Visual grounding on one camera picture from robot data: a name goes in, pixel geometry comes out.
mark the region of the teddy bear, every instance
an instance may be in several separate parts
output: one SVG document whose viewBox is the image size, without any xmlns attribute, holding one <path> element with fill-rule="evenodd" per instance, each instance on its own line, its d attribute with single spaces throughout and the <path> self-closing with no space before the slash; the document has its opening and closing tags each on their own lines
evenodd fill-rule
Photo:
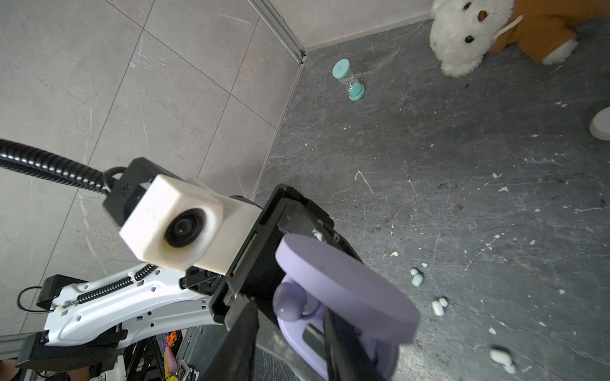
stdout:
<svg viewBox="0 0 610 381">
<path fill-rule="evenodd" d="M 452 77 L 512 43 L 534 62 L 551 65 L 576 47 L 571 28 L 608 12 L 610 0 L 434 0 L 430 47 Z"/>
</svg>

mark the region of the gray tile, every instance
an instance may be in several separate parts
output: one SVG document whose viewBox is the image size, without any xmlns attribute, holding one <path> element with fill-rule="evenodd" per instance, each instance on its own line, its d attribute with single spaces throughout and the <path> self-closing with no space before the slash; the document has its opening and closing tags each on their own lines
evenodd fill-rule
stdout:
<svg viewBox="0 0 610 381">
<path fill-rule="evenodd" d="M 299 65 L 264 22 L 259 22 L 231 94 L 272 126 L 290 95 Z"/>
<path fill-rule="evenodd" d="M 274 133 L 231 96 L 197 179 L 220 194 L 250 198 Z"/>
<path fill-rule="evenodd" d="M 107 0 L 138 25 L 144 26 L 154 0 Z"/>
<path fill-rule="evenodd" d="M 230 91 L 258 17 L 245 0 L 167 0 L 145 28 Z"/>
<path fill-rule="evenodd" d="M 91 166 L 100 170 L 126 166 L 144 156 L 182 178 L 196 177 L 228 96 L 144 32 Z M 104 211 L 103 198 L 78 192 L 45 277 L 64 274 L 99 279 L 137 261 Z"/>
<path fill-rule="evenodd" d="M 141 28 L 77 0 L 0 1 L 0 24 L 1 137 L 86 162 Z M 4 170 L 0 182 L 1 335 L 19 331 L 16 294 L 38 284 L 76 190 Z"/>
</svg>

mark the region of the dark gray tabletop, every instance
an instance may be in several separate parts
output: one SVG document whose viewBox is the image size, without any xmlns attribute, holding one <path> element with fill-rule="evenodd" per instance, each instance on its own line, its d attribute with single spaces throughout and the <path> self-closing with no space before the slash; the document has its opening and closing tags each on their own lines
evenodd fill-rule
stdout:
<svg viewBox="0 0 610 381">
<path fill-rule="evenodd" d="M 440 72 L 429 21 L 308 55 L 256 201 L 293 185 L 416 303 L 395 380 L 608 379 L 610 142 L 587 128 L 610 107 L 610 22 L 577 32 L 561 66 L 511 46 L 463 79 Z M 331 76 L 341 58 L 360 101 Z"/>
</svg>

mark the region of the teddy bear's paw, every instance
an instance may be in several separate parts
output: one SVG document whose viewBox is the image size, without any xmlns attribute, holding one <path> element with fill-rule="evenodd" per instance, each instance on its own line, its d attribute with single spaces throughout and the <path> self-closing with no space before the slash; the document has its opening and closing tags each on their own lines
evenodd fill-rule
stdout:
<svg viewBox="0 0 610 381">
<path fill-rule="evenodd" d="M 468 63 L 451 63 L 451 62 L 443 61 L 440 64 L 440 68 L 443 70 L 443 73 L 445 73 L 446 75 L 457 78 L 457 77 L 465 76 L 468 73 L 472 73 L 472 71 L 481 64 L 482 60 L 483 60 L 483 58 L 481 57 L 478 60 L 474 60 L 474 61 L 468 62 Z"/>
<path fill-rule="evenodd" d="M 542 59 L 544 65 L 553 65 L 554 63 L 561 63 L 565 61 L 567 57 L 570 57 L 574 48 L 578 45 L 576 40 L 570 40 L 565 42 L 563 45 L 555 49 L 548 56 Z"/>
</svg>

